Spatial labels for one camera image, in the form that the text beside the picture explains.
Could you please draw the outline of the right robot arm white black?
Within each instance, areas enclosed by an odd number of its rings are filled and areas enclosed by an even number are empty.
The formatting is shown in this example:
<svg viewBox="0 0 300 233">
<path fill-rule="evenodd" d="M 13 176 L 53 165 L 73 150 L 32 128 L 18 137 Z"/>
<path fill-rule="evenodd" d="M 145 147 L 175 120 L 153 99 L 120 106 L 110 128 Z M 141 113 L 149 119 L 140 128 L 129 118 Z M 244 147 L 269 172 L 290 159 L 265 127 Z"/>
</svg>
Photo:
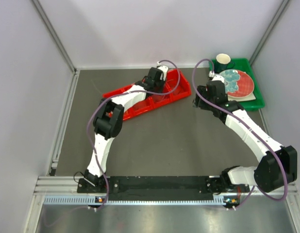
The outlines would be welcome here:
<svg viewBox="0 0 300 233">
<path fill-rule="evenodd" d="M 195 86 L 194 89 L 194 107 L 211 111 L 242 139 L 258 161 L 258 166 L 225 169 L 221 174 L 221 186 L 225 191 L 233 192 L 239 184 L 247 184 L 269 193 L 280 187 L 287 188 L 297 179 L 296 149 L 272 139 L 249 117 L 239 102 L 228 100 L 222 81 L 209 81 L 205 86 Z"/>
</svg>

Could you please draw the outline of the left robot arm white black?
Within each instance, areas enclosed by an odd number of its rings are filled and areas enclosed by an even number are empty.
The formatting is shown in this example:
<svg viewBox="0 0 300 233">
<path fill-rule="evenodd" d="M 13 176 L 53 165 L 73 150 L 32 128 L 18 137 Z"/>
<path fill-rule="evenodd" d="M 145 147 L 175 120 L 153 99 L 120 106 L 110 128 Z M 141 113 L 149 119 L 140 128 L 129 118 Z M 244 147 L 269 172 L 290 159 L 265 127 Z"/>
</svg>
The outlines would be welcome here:
<svg viewBox="0 0 300 233">
<path fill-rule="evenodd" d="M 92 158 L 84 172 L 84 179 L 93 192 L 98 193 L 104 189 L 105 181 L 101 176 L 106 172 L 111 144 L 122 129 L 124 113 L 152 94 L 161 94 L 167 72 L 167 66 L 152 67 L 143 80 L 133 84 L 127 91 L 112 96 L 108 101 L 101 100 L 100 109 L 93 119 L 95 143 Z"/>
</svg>

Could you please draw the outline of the red four-compartment bin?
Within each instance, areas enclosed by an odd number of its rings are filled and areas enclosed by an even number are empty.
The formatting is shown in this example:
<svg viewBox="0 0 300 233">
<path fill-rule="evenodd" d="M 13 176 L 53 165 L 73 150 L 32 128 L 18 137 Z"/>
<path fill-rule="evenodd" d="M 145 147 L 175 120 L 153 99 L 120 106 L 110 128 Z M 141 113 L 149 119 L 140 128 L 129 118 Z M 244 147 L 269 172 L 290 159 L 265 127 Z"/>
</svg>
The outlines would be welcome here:
<svg viewBox="0 0 300 233">
<path fill-rule="evenodd" d="M 163 89 L 163 93 L 171 91 L 177 84 L 178 72 L 175 69 L 167 72 L 167 80 Z M 141 114 L 153 111 L 168 104 L 172 104 L 180 99 L 189 97 L 191 95 L 191 87 L 185 76 L 180 71 L 180 82 L 173 93 L 159 96 L 152 95 L 146 100 L 136 103 L 133 107 L 124 112 L 123 120 L 136 117 Z"/>
</svg>

